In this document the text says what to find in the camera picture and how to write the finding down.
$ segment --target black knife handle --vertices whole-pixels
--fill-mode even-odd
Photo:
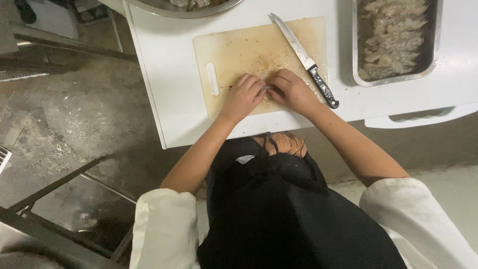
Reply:
[[[334,99],[334,95],[332,95],[332,92],[328,88],[325,81],[319,76],[319,73],[317,71],[318,71],[317,65],[313,65],[311,68],[307,70],[307,73],[309,73],[310,77],[314,81],[320,93],[322,93],[322,96],[326,99],[326,102],[329,105],[329,107],[332,109],[336,109],[338,107],[338,101]]]

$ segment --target metal bowl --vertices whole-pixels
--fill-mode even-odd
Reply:
[[[178,19],[197,19],[209,17],[230,9],[242,1],[243,0],[229,0],[217,6],[205,7],[195,11],[186,11],[185,7],[177,7],[171,4],[169,0],[126,0],[126,2],[130,3],[131,5],[134,5],[149,13]]]

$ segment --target white cutting board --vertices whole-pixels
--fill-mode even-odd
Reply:
[[[327,82],[325,18],[306,18],[286,23],[317,64],[319,75]],[[267,81],[280,69],[289,69],[304,79],[319,100],[325,102],[276,24],[200,35],[193,42],[207,114],[212,120],[219,114],[230,86],[244,73],[258,75]],[[213,86],[209,82],[208,63],[214,65],[219,92],[217,96],[213,95]],[[285,109],[266,95],[251,115]]]

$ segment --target kitchen knife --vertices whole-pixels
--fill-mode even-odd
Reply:
[[[297,57],[299,57],[299,60],[307,70],[307,73],[309,73],[310,77],[312,78],[312,81],[315,83],[320,93],[324,96],[327,104],[331,108],[336,109],[338,107],[338,101],[334,99],[334,95],[332,95],[332,92],[330,91],[329,87],[327,86],[325,81],[319,76],[317,72],[318,67],[315,64],[314,60],[312,60],[312,58],[307,55],[304,48],[300,45],[299,41],[292,33],[291,29],[285,24],[285,22],[274,13],[271,13],[271,16],[281,29],[282,33],[285,35],[287,41],[289,41],[289,44],[292,46],[292,49],[294,50],[295,54],[297,54]]]

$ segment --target white table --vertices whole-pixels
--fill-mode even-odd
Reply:
[[[440,58],[431,75],[370,88],[357,86],[352,77],[350,2],[244,0],[214,18],[182,20],[153,15],[124,1],[163,148],[193,144],[211,125],[193,38],[270,24],[267,16],[270,12],[285,21],[316,16],[326,18],[328,85],[340,101],[340,107],[334,111],[346,121],[457,106],[455,114],[448,115],[448,119],[452,119],[474,110],[474,105],[459,105],[478,103],[475,81],[478,77],[478,32],[474,19],[477,1],[445,1]],[[294,112],[272,112],[248,116],[229,138],[310,126],[308,120]]]

